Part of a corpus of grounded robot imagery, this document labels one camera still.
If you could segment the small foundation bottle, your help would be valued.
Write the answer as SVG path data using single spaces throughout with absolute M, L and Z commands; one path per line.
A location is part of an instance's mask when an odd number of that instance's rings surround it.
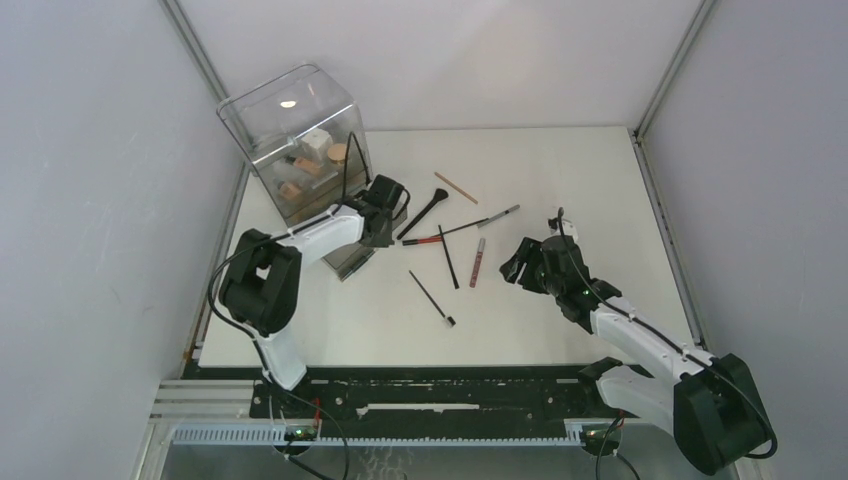
M 299 202 L 303 195 L 302 188 L 293 182 L 280 182 L 277 188 L 277 195 L 286 202 Z

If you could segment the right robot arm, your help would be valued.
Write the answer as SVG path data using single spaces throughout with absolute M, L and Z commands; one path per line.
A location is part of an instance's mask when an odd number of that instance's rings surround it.
M 563 316 L 615 346 L 637 370 L 607 357 L 591 364 L 578 402 L 592 416 L 611 408 L 631 413 L 669 434 L 698 471 L 714 475 L 747 457 L 778 448 L 748 365 L 676 341 L 643 319 L 612 284 L 591 276 L 569 235 L 524 238 L 499 272 L 523 289 L 551 296 Z

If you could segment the white cube container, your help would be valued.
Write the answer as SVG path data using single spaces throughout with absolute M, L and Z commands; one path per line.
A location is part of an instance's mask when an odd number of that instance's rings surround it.
M 299 141 L 307 157 L 323 162 L 328 149 L 335 143 L 332 135 L 321 128 L 313 128 L 305 132 Z

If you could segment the black brow brush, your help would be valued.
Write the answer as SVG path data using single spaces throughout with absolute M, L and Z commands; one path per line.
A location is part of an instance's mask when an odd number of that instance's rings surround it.
M 412 272 L 411 270 L 409 270 L 408 273 L 412 277 L 412 279 L 414 280 L 416 285 L 419 287 L 419 289 L 422 291 L 422 293 L 425 295 L 425 297 L 428 299 L 430 304 L 435 308 L 435 310 L 439 314 L 439 316 L 446 322 L 446 324 L 450 328 L 455 327 L 456 321 L 441 308 L 441 306 L 438 304 L 438 302 L 435 300 L 435 298 L 431 295 L 431 293 L 426 289 L 426 287 L 419 280 L 419 278 L 415 275 L 415 273 Z

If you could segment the clear acrylic organizer box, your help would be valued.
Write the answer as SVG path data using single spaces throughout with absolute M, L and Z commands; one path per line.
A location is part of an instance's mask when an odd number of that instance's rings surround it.
M 372 167 L 362 115 L 353 96 L 327 72 L 312 63 L 292 70 L 223 100 L 217 115 L 246 157 L 284 224 L 284 230 L 326 210 L 342 195 L 366 189 L 377 175 Z M 346 143 L 343 166 L 307 157 L 299 138 L 313 128 L 330 133 L 335 143 Z M 285 162 L 287 156 L 305 157 L 323 167 L 313 177 Z M 299 202 L 279 198 L 280 182 L 298 184 Z M 342 247 L 321 261 L 338 277 L 349 265 L 377 249 Z

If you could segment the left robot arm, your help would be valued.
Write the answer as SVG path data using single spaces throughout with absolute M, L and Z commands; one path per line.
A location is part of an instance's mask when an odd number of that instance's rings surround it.
M 387 248 L 393 226 L 411 195 L 399 182 L 379 175 L 353 195 L 276 234 L 245 231 L 235 251 L 213 272 L 207 290 L 212 312 L 244 333 L 256 350 L 264 378 L 277 386 L 274 404 L 290 417 L 311 407 L 307 373 L 287 327 L 295 316 L 302 270 L 349 245 Z

